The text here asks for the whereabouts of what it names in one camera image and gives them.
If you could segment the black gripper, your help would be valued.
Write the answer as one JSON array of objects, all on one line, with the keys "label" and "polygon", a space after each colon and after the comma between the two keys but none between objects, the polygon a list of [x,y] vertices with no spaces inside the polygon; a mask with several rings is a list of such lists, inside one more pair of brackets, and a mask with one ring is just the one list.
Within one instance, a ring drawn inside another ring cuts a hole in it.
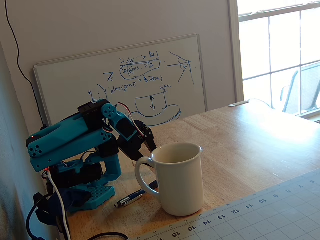
[{"label": "black gripper", "polygon": [[152,130],[140,120],[134,120],[134,123],[141,130],[143,136],[139,132],[136,132],[129,140],[126,140],[120,135],[117,139],[117,145],[128,158],[137,162],[144,156],[140,152],[142,144],[145,144],[150,152],[153,152],[157,146]]}]

